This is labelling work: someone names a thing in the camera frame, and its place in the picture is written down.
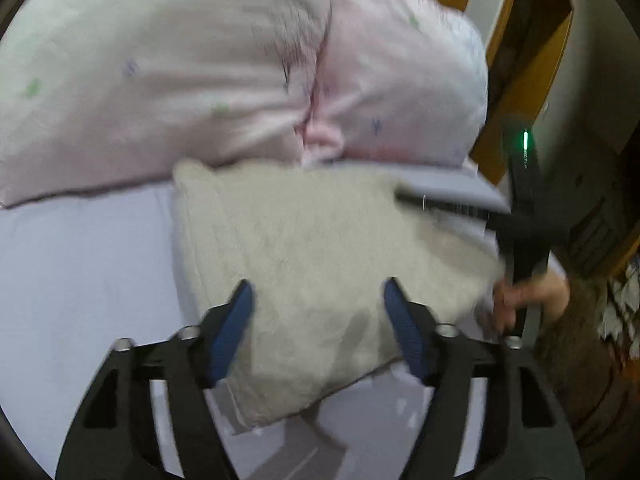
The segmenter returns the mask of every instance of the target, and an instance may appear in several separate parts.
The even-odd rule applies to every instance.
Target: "pink fabric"
[[[332,0],[305,139],[371,160],[460,166],[484,124],[479,33],[435,0]]]

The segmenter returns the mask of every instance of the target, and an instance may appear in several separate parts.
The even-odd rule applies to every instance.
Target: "white pillow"
[[[484,125],[480,35],[436,0],[332,0],[317,80],[306,142],[347,157],[460,166]]]
[[[498,277],[492,254],[396,206],[397,179],[380,170],[184,161],[174,180],[187,315],[193,301],[200,313],[225,303],[243,278],[255,289],[226,379],[247,426],[297,413],[398,357],[382,301],[390,276],[443,322]]]
[[[29,0],[0,43],[0,203],[302,160],[330,0]]]

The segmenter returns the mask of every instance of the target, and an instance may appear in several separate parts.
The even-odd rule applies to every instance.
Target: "mattress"
[[[393,170],[434,196],[506,208],[497,190],[470,169]],[[137,344],[164,340],[197,322],[178,300],[172,191],[171,183],[153,184],[0,211],[0,405],[51,476],[110,344],[124,336]],[[494,244],[481,223],[441,219]],[[473,316],[462,328],[480,336]],[[485,390],[484,380],[474,381],[459,473],[473,468]],[[238,430],[223,386],[207,399],[242,479],[389,480],[402,472],[432,393],[396,362],[299,416],[251,432]],[[152,396],[165,467],[180,474],[161,381],[152,385]]]

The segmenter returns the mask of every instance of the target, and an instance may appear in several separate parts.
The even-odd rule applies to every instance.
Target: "folded towel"
[[[174,180],[182,271],[200,313],[225,303],[242,278],[255,287],[227,378],[248,426],[296,413],[399,356],[382,300],[389,276],[453,322],[498,274],[493,255],[397,206],[396,179],[375,168],[212,171],[183,161]]]

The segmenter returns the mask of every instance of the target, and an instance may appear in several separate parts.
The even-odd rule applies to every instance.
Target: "blue gripper pad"
[[[254,292],[249,282],[241,282],[228,307],[229,313],[209,349],[209,380],[213,383],[228,374],[244,329],[254,311]]]
[[[423,380],[430,372],[427,362],[427,343],[408,311],[410,302],[404,296],[395,278],[385,282],[385,310],[396,334],[396,341],[402,351],[402,357],[409,366],[411,374]]]

